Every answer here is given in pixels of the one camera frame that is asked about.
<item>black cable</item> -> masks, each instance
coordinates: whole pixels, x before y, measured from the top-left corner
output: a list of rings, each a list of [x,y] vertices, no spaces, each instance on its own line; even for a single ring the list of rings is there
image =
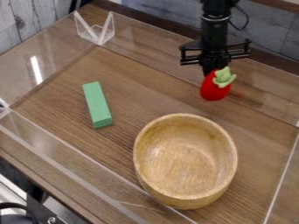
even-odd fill
[[[231,24],[231,26],[233,26],[238,31],[245,31],[246,28],[247,28],[247,26],[249,26],[249,14],[246,13],[246,11],[243,10],[243,8],[242,8],[239,5],[237,5],[235,7],[237,7],[237,9],[246,15],[246,17],[247,17],[247,22],[246,22],[246,24],[245,24],[241,28],[237,27],[237,26],[233,24],[231,20],[229,21],[229,23]]]

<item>green block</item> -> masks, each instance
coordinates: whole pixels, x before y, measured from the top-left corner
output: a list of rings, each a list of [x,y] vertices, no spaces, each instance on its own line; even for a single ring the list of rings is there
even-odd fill
[[[107,99],[98,81],[83,85],[83,91],[89,103],[89,112],[94,128],[113,124],[113,116],[109,110]]]

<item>bowl rim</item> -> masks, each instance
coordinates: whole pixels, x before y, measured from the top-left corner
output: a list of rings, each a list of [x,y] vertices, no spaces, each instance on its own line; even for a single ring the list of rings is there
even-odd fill
[[[206,123],[209,123],[211,126],[214,126],[221,133],[225,135],[225,137],[229,140],[229,144],[231,146],[231,152],[233,152],[233,161],[234,164],[231,166],[230,169],[230,173],[227,175],[227,177],[225,178],[223,182],[221,185],[217,185],[213,189],[210,189],[207,192],[202,192],[198,194],[193,194],[189,196],[179,196],[179,195],[174,195],[171,193],[165,193],[162,192],[161,189],[158,189],[158,187],[153,184],[151,181],[149,181],[149,178],[146,177],[146,175],[141,172],[141,164],[137,158],[137,151],[138,151],[138,144],[141,142],[142,137],[145,136],[145,133],[149,131],[149,129],[157,124],[159,123],[162,120],[170,119],[170,118],[175,118],[175,117],[191,117],[195,119],[199,119],[202,121],[205,121]],[[238,171],[238,166],[239,166],[239,154],[238,154],[238,147],[234,143],[234,140],[229,134],[229,132],[221,127],[219,124],[217,124],[213,120],[210,120],[209,118],[201,116],[201,115],[193,115],[193,114],[185,114],[185,113],[179,113],[179,114],[170,114],[170,115],[165,115],[157,119],[154,119],[142,129],[142,131],[139,132],[137,139],[135,139],[135,146],[134,146],[134,163],[135,163],[135,172],[138,173],[138,176],[141,177],[141,179],[146,182],[146,184],[162,195],[178,199],[178,200],[198,200],[198,199],[205,199],[209,198],[210,196],[213,196],[215,193],[221,192],[223,189],[226,189],[230,185],[231,180],[234,179],[234,176],[237,174]]]

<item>green rectangular block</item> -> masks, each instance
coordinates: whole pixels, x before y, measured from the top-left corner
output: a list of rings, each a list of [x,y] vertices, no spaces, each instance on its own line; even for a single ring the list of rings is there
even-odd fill
[[[83,85],[83,91],[89,103],[89,112],[94,128],[113,124],[113,116],[109,109],[107,99],[98,81]]]

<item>wooden bowl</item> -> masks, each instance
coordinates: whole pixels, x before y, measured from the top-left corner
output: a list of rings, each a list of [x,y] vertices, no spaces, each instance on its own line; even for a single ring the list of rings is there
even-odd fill
[[[226,192],[238,169],[238,150],[227,131],[187,114],[146,125],[135,140],[135,171],[143,188],[167,206],[195,209]]]

